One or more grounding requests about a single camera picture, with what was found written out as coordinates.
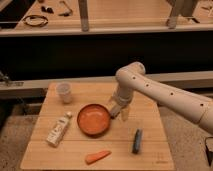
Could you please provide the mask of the beige wooden stick gripper finger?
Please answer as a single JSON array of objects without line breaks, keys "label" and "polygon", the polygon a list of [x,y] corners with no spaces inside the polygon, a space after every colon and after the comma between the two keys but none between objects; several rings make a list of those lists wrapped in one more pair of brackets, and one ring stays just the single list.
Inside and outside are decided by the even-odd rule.
[{"label": "beige wooden stick gripper finger", "polygon": [[127,121],[129,117],[129,111],[130,109],[128,107],[125,107],[121,110],[121,119],[123,121]]}]

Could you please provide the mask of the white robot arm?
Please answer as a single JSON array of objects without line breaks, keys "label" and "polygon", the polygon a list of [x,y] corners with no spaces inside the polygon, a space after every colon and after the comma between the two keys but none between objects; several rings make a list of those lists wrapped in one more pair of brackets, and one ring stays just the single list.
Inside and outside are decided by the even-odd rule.
[{"label": "white robot arm", "polygon": [[112,96],[115,101],[110,110],[112,118],[131,103],[133,92],[137,91],[213,135],[213,99],[147,78],[145,67],[140,62],[118,69],[115,79],[118,85]]}]

